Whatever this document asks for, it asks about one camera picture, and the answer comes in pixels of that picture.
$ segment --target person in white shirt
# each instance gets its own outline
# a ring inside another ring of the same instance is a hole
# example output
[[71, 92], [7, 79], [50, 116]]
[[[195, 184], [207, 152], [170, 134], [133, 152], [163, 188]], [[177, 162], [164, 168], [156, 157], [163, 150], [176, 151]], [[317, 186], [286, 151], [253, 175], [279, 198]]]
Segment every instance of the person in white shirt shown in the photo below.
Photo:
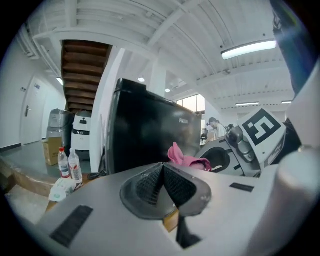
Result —
[[227, 134], [226, 128], [214, 117], [209, 119], [209, 125], [214, 129], [216, 138], [224, 137]]

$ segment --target black monitor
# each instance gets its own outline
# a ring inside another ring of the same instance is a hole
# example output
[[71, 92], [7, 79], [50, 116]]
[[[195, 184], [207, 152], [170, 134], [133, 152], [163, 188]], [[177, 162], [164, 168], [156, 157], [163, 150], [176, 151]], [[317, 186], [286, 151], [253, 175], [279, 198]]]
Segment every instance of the black monitor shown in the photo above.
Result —
[[119, 79], [106, 133], [107, 172], [168, 162], [174, 142], [185, 156], [195, 156], [200, 150], [201, 119], [201, 114], [148, 92], [143, 84]]

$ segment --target pink cloth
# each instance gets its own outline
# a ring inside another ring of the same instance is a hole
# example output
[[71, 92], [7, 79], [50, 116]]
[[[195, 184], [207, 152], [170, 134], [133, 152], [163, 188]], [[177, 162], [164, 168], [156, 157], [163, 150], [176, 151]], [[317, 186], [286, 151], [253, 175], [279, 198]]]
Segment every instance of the pink cloth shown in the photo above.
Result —
[[173, 163], [180, 166], [192, 167], [203, 171], [211, 171], [211, 165], [208, 159], [184, 156], [176, 142], [174, 142], [173, 146], [169, 148], [168, 157]]

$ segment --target door handle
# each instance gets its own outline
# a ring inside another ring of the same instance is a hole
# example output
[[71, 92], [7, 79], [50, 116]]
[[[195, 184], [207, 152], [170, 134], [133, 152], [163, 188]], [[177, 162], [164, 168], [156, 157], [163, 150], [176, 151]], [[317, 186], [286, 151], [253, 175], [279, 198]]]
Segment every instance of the door handle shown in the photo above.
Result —
[[26, 108], [25, 108], [25, 117], [28, 116], [28, 112], [31, 111], [31, 109], [29, 108], [29, 105], [26, 105]]

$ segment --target baseboard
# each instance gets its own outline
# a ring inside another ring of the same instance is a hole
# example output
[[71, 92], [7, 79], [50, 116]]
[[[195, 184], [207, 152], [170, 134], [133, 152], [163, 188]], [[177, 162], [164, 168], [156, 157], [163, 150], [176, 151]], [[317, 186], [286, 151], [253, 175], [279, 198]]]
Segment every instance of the baseboard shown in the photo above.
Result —
[[19, 148], [19, 147], [21, 147], [21, 143], [14, 144], [14, 145], [11, 145], [11, 146], [5, 146], [5, 147], [0, 148], [0, 153], [8, 151], [8, 150], [13, 150], [13, 149], [16, 149], [16, 148]]

